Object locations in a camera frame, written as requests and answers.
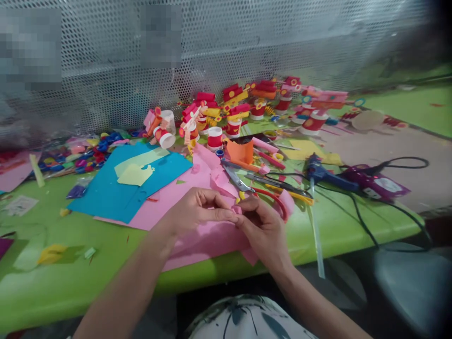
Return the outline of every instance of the person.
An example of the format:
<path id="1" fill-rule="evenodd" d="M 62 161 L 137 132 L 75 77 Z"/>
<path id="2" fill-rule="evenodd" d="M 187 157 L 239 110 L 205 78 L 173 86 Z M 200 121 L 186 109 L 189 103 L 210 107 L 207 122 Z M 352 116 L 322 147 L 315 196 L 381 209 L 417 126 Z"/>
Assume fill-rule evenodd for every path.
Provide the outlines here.
<path id="1" fill-rule="evenodd" d="M 216 191 L 190 189 L 149 231 L 118 275 L 90 306 L 74 338 L 131 337 L 151 301 L 159 274 L 176 240 L 207 221 L 230 221 L 246 234 L 294 313 L 312 333 L 269 298 L 241 295 L 220 300 L 202 312 L 184 337 L 370 338 L 292 264 L 284 222 L 276 211 L 256 197 L 237 205 L 243 214 L 235 214 Z"/>

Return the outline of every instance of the blue paper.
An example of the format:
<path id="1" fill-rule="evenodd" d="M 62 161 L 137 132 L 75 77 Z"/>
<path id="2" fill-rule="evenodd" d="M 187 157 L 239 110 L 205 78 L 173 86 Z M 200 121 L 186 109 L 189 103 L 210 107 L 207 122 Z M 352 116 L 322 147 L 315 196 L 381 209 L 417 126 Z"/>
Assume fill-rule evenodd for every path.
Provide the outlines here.
<path id="1" fill-rule="evenodd" d="M 128 224 L 146 198 L 185 173 L 193 164 L 179 153 L 152 162 L 155 172 L 141 187 L 119 184 L 114 167 L 129 158 L 156 148 L 156 145 L 136 144 L 117 147 L 105 165 L 90 182 L 84 197 L 74 200 L 68 208 L 93 216 Z"/>

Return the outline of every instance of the metal mesh screen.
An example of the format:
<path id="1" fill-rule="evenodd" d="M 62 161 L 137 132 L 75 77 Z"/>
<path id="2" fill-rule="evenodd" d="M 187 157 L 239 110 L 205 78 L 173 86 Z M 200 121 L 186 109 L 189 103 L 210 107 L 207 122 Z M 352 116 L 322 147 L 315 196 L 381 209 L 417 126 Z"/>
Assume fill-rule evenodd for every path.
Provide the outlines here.
<path id="1" fill-rule="evenodd" d="M 362 71 L 397 50 L 398 32 L 431 21 L 423 0 L 0 0 L 61 9 L 61 89 L 5 90 L 0 142 L 36 145 L 137 127 L 149 107 L 220 93 L 237 81 L 299 76 L 332 90 L 368 85 Z M 181 67 L 143 68 L 140 9 L 181 5 Z"/>

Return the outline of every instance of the person's left hand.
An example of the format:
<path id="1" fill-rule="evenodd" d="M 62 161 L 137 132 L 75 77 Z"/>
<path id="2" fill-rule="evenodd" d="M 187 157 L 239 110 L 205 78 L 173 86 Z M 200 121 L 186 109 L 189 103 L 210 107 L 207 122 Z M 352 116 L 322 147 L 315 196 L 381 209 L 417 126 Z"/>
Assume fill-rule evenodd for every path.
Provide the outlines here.
<path id="1" fill-rule="evenodd" d="M 192 187 L 166 212 L 161 222 L 171 227 L 177 237 L 181 237 L 207 221 L 236 222 L 236 219 L 235 213 L 223 200 L 220 193 Z"/>

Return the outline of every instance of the person's right hand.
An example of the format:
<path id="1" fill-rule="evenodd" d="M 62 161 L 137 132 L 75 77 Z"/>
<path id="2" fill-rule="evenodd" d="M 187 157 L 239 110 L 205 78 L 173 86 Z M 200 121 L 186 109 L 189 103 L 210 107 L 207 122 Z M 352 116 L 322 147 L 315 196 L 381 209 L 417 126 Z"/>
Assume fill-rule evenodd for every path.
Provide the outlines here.
<path id="1" fill-rule="evenodd" d="M 266 202 L 254 196 L 237 204 L 243 215 L 237 214 L 236 226 L 250 241 L 260 261 L 272 272 L 292 265 L 287 248 L 284 221 Z"/>

